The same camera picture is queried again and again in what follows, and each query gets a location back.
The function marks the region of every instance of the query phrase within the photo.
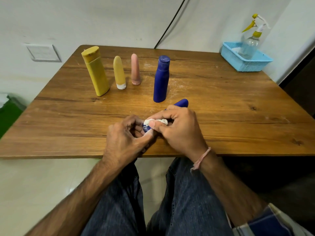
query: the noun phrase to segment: pink tube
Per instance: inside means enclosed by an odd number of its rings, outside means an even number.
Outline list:
[[[141,84],[139,60],[136,54],[131,56],[131,82],[133,85]]]

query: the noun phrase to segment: tiled floor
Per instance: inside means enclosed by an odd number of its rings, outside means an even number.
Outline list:
[[[0,236],[24,235],[90,172],[96,159],[0,160]],[[173,158],[136,161],[146,223],[159,208]]]

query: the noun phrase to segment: yellow bottle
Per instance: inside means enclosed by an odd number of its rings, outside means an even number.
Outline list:
[[[109,90],[109,84],[100,57],[100,48],[93,46],[81,53],[92,79],[97,96],[102,96]]]
[[[125,72],[123,68],[123,63],[119,56],[114,58],[114,75],[115,81],[118,89],[125,89],[126,88],[126,78]]]

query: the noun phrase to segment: yellow bottle cap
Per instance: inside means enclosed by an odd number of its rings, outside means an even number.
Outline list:
[[[81,53],[85,63],[90,63],[91,61],[97,59],[100,57],[100,48],[98,46],[90,47],[86,50],[84,50]]]
[[[262,33],[258,32],[258,31],[254,31],[254,33],[253,33],[254,37],[260,37],[261,35],[262,35]]]

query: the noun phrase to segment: hand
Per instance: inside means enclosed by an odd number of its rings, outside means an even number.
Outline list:
[[[194,111],[170,105],[166,110],[160,111],[148,119],[173,119],[171,126],[159,121],[151,121],[149,126],[162,133],[167,142],[179,153],[184,154],[192,162],[196,162],[207,149],[197,117]]]
[[[136,115],[110,125],[107,131],[103,161],[115,167],[125,167],[131,163],[153,139],[153,130],[144,133],[143,120]]]

